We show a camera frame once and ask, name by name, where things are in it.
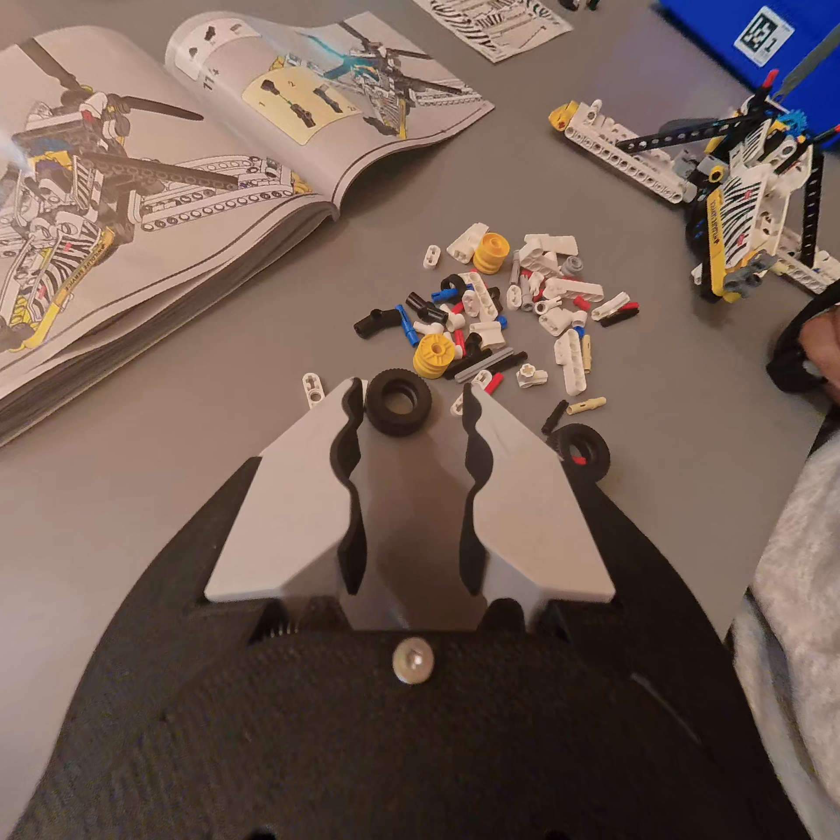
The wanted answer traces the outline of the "person's right forearm grey sleeve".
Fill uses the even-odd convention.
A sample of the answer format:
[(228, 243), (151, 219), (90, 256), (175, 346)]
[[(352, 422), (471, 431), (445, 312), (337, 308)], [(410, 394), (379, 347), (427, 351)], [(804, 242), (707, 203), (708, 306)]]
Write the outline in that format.
[(839, 439), (807, 461), (731, 625), (763, 746), (811, 838), (839, 838)]

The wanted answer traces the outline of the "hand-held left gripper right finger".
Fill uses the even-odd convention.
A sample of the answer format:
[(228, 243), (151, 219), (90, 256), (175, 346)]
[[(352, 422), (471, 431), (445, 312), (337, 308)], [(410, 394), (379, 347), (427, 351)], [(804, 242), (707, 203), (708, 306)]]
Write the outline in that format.
[(616, 594), (560, 458), (485, 390), (464, 386), (465, 501), (458, 571), (489, 605), (517, 603), (528, 630), (551, 602)]

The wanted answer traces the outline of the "blue bin with marker tag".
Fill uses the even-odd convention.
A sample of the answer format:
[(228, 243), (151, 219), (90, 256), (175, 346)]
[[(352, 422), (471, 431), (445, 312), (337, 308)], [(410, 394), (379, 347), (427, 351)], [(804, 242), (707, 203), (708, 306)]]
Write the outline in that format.
[(838, 124), (837, 47), (800, 79), (784, 86), (838, 26), (838, 1), (664, 1), (659, 5), (751, 87), (777, 69), (775, 93), (781, 95), (785, 108), (803, 111), (815, 133)]

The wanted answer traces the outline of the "lego instruction booklet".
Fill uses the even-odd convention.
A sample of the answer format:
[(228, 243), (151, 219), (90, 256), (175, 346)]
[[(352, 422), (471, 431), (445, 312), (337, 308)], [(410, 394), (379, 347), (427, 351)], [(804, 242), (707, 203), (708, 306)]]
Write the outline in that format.
[(162, 65), (94, 25), (3, 49), (2, 445), (493, 109), (368, 12), (198, 14)]

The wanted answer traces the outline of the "striped sticker sheet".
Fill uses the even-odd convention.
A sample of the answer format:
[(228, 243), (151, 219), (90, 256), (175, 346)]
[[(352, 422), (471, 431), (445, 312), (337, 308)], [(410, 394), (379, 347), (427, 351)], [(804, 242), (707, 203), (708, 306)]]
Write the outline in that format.
[(573, 30), (538, 1), (416, 1), (416, 5), (493, 64)]

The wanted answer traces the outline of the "black rubber lego tire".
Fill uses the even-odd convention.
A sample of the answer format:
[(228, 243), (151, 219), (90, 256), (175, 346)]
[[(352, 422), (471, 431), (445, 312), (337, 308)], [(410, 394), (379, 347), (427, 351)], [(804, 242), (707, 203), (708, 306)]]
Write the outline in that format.
[(426, 423), (433, 404), (424, 380), (405, 369), (390, 369), (370, 380), (364, 407), (371, 425), (395, 438), (414, 434)]
[(592, 427), (569, 423), (546, 438), (546, 445), (559, 457), (568, 477), (598, 482), (608, 473), (611, 452), (604, 438)]

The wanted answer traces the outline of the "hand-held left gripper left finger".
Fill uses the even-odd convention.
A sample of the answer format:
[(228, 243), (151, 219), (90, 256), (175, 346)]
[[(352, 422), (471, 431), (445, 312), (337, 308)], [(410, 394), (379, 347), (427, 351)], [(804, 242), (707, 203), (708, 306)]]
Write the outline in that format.
[(208, 601), (353, 596), (366, 569), (358, 429), (364, 389), (343, 381), (259, 455), (216, 565)]

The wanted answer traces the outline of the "pile of small lego pieces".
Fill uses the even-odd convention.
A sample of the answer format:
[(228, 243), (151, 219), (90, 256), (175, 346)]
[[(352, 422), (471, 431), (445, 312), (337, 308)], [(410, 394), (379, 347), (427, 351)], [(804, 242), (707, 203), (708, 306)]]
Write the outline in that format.
[[(625, 292), (605, 299), (602, 286), (579, 278), (583, 263), (571, 236), (528, 234), (512, 254), (509, 282), (502, 294), (499, 287), (488, 285), (490, 275), (479, 273), (472, 262), (487, 232), (488, 226), (473, 224), (447, 247), (448, 255), (460, 265), (471, 265), (470, 270), (446, 276), (439, 289), (426, 297), (410, 292), (403, 304), (372, 309), (353, 330), (369, 340), (383, 331), (401, 329), (413, 357), (424, 335), (444, 333), (454, 342), (456, 355), (437, 379), (474, 384), (491, 395), (504, 382), (506, 371), (513, 371), (522, 390), (548, 383), (549, 373), (531, 364), (526, 351), (512, 348), (505, 334), (506, 313), (531, 312), (553, 340), (553, 359), (566, 394), (541, 426), (547, 438), (566, 417), (606, 404), (600, 396), (571, 402), (585, 393), (586, 378), (592, 372), (591, 327), (626, 322), (639, 315), (640, 306)], [(426, 385), (432, 381), (421, 378)]]

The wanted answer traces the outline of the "yellow lego wheel hub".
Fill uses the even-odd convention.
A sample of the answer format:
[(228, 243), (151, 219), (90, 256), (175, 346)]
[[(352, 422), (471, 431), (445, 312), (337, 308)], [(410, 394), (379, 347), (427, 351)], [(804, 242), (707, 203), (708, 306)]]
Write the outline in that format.
[(509, 253), (510, 245), (501, 234), (487, 232), (476, 247), (472, 263), (479, 273), (495, 275), (502, 268)]
[(454, 342), (444, 333), (424, 335), (413, 357), (413, 368), (421, 377), (434, 380), (441, 377), (455, 361)]

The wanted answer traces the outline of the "lego helicopter model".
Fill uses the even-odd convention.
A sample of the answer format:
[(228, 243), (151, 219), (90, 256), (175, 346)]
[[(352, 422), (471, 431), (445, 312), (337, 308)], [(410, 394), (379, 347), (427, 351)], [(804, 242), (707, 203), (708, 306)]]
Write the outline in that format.
[(819, 295), (838, 282), (838, 260), (817, 246), (824, 147), (838, 127), (814, 133), (782, 105), (838, 48), (838, 27), (773, 94), (778, 70), (731, 116), (682, 119), (636, 134), (602, 113), (602, 101), (570, 101), (552, 127), (604, 165), (686, 209), (686, 241), (699, 261), (700, 296), (734, 302), (772, 271)]

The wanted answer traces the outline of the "person's right hand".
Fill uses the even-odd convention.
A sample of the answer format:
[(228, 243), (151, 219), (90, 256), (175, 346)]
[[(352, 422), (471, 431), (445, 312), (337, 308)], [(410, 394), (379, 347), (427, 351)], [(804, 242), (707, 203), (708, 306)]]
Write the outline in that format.
[(839, 406), (839, 306), (805, 322), (799, 342), (807, 360), (823, 378), (825, 394)]

